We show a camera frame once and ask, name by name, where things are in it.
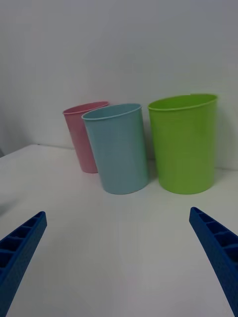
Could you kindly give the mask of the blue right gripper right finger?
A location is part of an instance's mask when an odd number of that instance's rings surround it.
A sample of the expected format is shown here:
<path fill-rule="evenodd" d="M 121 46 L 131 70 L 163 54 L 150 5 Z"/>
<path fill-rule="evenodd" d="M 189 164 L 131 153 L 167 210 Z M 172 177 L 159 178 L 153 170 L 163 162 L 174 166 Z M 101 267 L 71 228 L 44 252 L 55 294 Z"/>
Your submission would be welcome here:
<path fill-rule="evenodd" d="M 190 209 L 189 223 L 211 263 L 234 316 L 238 316 L 238 236 L 196 207 Z"/>

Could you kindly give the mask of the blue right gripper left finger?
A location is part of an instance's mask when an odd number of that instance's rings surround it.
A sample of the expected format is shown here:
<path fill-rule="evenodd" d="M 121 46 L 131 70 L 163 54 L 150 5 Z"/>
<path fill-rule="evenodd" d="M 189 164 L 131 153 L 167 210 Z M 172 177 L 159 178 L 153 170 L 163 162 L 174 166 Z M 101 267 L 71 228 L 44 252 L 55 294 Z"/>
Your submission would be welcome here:
<path fill-rule="evenodd" d="M 41 211 L 0 241 L 0 316 L 7 315 L 46 227 Z"/>

